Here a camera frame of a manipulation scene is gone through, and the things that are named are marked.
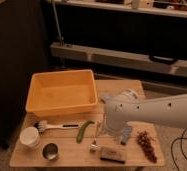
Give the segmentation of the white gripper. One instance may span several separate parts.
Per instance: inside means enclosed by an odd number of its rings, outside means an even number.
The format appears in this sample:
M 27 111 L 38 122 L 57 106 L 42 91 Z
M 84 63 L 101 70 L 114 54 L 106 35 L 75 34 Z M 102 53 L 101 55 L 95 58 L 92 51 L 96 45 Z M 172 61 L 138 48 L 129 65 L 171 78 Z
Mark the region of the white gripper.
M 126 122 L 117 120 L 107 114 L 104 115 L 103 121 L 98 124 L 98 137 L 105 133 L 113 137 L 118 137 L 124 134 L 130 134 L 131 131 L 132 127 Z

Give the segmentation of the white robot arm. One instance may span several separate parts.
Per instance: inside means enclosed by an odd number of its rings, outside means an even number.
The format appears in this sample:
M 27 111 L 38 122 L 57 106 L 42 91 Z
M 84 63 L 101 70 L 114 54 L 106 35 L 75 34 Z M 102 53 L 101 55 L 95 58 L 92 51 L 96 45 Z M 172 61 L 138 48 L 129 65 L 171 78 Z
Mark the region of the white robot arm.
M 138 121 L 187 129 L 187 94 L 156 99 L 140 99 L 127 89 L 104 99 L 103 130 L 121 136 L 128 122 Z

